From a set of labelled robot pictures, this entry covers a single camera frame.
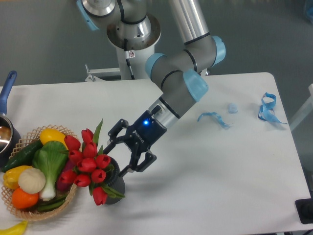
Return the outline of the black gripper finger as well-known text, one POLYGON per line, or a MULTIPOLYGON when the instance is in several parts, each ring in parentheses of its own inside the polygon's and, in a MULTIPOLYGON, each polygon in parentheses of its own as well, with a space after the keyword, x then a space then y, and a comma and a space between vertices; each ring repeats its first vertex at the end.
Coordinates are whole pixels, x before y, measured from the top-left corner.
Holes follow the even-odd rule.
POLYGON ((157 157, 150 150, 145 153, 144 160, 139 163, 141 153, 137 150, 131 153, 131 159, 129 164, 121 170, 119 173, 120 177, 124 177, 127 173, 131 172, 143 172, 145 171, 153 162, 156 161, 157 157))
POLYGON ((125 136, 118 137, 118 134, 129 126, 129 123, 124 120, 120 119, 113 128, 108 132, 109 136, 109 144, 106 148, 103 149, 103 154, 109 154, 118 143, 122 143, 125 139, 125 136))

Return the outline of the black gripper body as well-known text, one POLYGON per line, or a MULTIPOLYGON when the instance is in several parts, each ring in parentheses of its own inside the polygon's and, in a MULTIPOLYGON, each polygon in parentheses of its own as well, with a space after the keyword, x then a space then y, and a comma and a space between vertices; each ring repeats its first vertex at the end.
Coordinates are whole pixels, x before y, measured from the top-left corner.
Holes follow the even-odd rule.
POLYGON ((131 152, 141 153, 139 163, 145 153, 167 131, 154 117, 158 110, 145 111, 134 123, 126 128, 125 143, 131 152))

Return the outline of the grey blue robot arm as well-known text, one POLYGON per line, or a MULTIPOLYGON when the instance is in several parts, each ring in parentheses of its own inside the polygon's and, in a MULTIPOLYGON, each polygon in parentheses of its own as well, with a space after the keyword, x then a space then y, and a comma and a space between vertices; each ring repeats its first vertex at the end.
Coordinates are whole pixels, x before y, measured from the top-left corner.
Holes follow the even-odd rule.
POLYGON ((120 172, 143 172, 155 160, 151 146, 208 91, 200 73, 225 58, 221 38, 208 30, 196 0, 169 2, 184 50, 166 56, 155 52, 160 39, 158 20, 147 12, 144 0, 79 0, 84 21, 91 30, 104 28, 115 47, 121 79, 150 79, 162 95, 132 125, 121 119, 110 131, 109 153, 124 143, 131 151, 120 172))

